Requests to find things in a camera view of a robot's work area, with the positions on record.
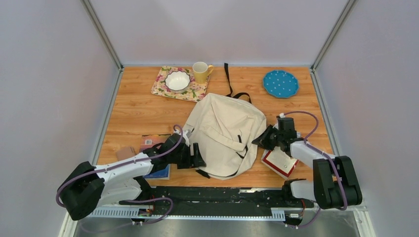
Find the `blue sunset cover book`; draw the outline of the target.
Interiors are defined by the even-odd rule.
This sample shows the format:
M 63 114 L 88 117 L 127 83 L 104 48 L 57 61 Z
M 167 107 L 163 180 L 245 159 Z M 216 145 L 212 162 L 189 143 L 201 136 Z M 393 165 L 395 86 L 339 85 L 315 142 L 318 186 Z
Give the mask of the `blue sunset cover book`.
M 163 143 L 168 137 L 170 137 L 170 134 L 143 135 L 140 140 L 139 152 L 143 152 L 144 149 L 151 148 L 158 143 Z M 144 178 L 147 180 L 169 180 L 170 164 L 165 169 L 146 175 Z

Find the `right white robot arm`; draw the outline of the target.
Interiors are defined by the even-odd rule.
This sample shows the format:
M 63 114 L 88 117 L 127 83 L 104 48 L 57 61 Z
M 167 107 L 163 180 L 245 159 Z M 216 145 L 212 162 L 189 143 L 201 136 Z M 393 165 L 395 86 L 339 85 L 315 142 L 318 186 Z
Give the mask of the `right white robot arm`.
M 294 119 L 277 117 L 278 126 L 270 125 L 252 143 L 273 152 L 281 150 L 311 167 L 313 180 L 291 179 L 284 182 L 282 201 L 286 206 L 296 206 L 301 199 L 316 202 L 321 209 L 345 210 L 363 201 L 357 175 L 348 156 L 335 156 L 314 147 L 300 137 Z

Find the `beige canvas backpack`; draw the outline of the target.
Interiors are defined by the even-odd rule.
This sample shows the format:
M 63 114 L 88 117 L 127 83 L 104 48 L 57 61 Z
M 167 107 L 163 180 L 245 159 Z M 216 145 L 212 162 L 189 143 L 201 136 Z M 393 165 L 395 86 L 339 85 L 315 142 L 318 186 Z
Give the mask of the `beige canvas backpack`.
M 206 178 L 227 180 L 249 170 L 257 157 L 253 144 L 266 130 L 266 116 L 251 100 L 242 100 L 248 93 L 219 95 L 208 93 L 196 103 L 184 129 L 189 141 L 199 145 L 206 166 L 196 172 Z

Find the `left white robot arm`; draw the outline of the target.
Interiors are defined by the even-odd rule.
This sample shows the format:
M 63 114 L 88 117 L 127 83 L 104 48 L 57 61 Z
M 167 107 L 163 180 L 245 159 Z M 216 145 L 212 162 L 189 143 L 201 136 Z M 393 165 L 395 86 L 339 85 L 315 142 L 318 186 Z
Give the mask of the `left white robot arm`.
M 144 205 L 151 191 L 144 176 L 175 164 L 178 169 L 206 167 L 198 143 L 180 134 L 144 149 L 131 158 L 108 165 L 89 161 L 76 166 L 57 190 L 56 202 L 66 208 L 72 220 L 90 215 L 96 208 L 120 201 Z

